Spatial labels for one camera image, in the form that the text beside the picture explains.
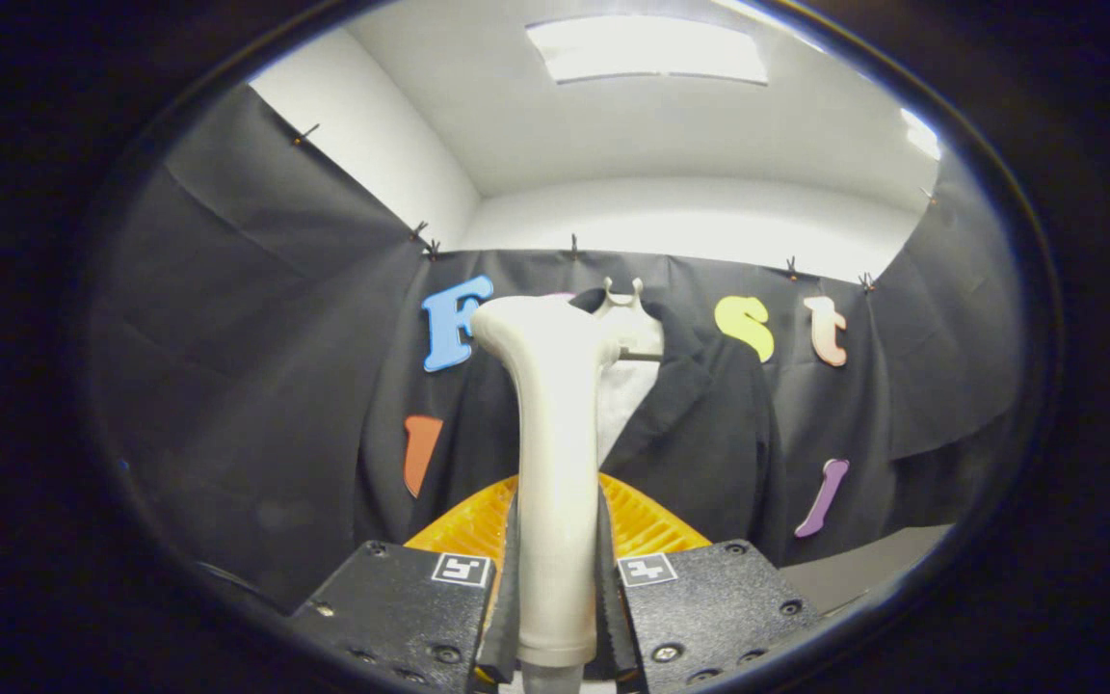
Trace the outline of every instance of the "black fabric backdrop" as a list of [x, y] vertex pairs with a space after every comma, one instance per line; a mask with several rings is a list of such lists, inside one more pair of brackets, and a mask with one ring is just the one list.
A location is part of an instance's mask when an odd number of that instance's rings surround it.
[[[643, 278], [717, 332], [723, 295], [766, 304], [766, 364], [799, 563], [908, 524], [951, 522], [1020, 378], [1020, 286], [1003, 230], [946, 153], [928, 215], [872, 293], [851, 282], [644, 253], [460, 252], [408, 230], [254, 92], [215, 107], [121, 223], [91, 316], [109, 462], [135, 475], [196, 559], [295, 606], [361, 541], [406, 540], [404, 420], [450, 420], [463, 364], [426, 373], [426, 295], [485, 274], [493, 295]], [[844, 368], [815, 355], [807, 295], [847, 320]], [[847, 457], [824, 531], [794, 539], [821, 465]]]

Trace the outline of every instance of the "screw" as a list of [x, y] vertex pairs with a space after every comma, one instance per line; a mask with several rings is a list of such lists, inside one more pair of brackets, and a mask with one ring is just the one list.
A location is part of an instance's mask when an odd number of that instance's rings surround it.
[[458, 663], [462, 662], [462, 652], [453, 648], [453, 646], [435, 646], [435, 658], [441, 663]]
[[722, 671], [715, 671], [715, 668], [704, 668], [704, 671], [697, 672], [696, 675], [688, 677], [688, 684], [696, 684], [697, 682], [704, 682], [710, 680], [710, 677], [718, 676]]
[[667, 643], [665, 646], [657, 646], [654, 651], [654, 660], [659, 663], [669, 663], [674, 658], [678, 658], [683, 650], [679, 648], [677, 643]]
[[757, 648], [755, 651], [748, 651], [739, 657], [739, 664], [750, 663], [754, 660], [761, 657], [765, 654], [765, 648]]

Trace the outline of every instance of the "foam letter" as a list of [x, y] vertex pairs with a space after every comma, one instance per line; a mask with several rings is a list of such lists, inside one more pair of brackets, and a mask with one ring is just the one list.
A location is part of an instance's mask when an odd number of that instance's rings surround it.
[[834, 300], [828, 295], [810, 295], [803, 300], [811, 309], [811, 348], [821, 361], [840, 368], [846, 363], [846, 350], [837, 345], [837, 331], [846, 330], [846, 319], [834, 311]]
[[754, 295], [724, 295], [714, 308], [713, 319], [723, 333], [753, 346], [763, 363], [774, 355], [774, 333], [764, 325], [770, 320], [770, 312], [761, 300]]
[[[437, 372], [471, 359], [471, 346], [462, 342], [462, 329], [465, 329], [465, 334], [474, 338], [471, 315], [478, 308], [478, 299], [486, 299], [493, 293], [491, 278], [480, 274], [453, 289], [427, 295], [422, 309], [427, 312], [427, 324], [431, 328], [431, 353], [422, 362], [423, 369]], [[462, 299], [465, 302], [457, 308]]]

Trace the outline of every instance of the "hanger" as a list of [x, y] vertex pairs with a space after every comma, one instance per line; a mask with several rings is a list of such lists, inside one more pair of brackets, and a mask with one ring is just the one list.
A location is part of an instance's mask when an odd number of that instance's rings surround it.
[[603, 321], [619, 341], [619, 361], [660, 362], [664, 348], [662, 322], [648, 315], [639, 304], [644, 282], [635, 278], [630, 294], [612, 294], [610, 284], [610, 278], [605, 278], [605, 298], [594, 311], [594, 318]]

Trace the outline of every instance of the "ceiling light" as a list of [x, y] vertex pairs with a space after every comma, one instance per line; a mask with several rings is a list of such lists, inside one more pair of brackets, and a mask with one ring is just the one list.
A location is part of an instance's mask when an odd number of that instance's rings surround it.
[[901, 110], [901, 119], [907, 121], [907, 140], [920, 149], [922, 153], [939, 161], [939, 139], [937, 138], [937, 132], [932, 128], [928, 128], [928, 123], [921, 121], [919, 115], [906, 109]]
[[766, 84], [746, 33], [644, 14], [561, 19], [525, 27], [556, 83], [622, 76], [712, 77]]

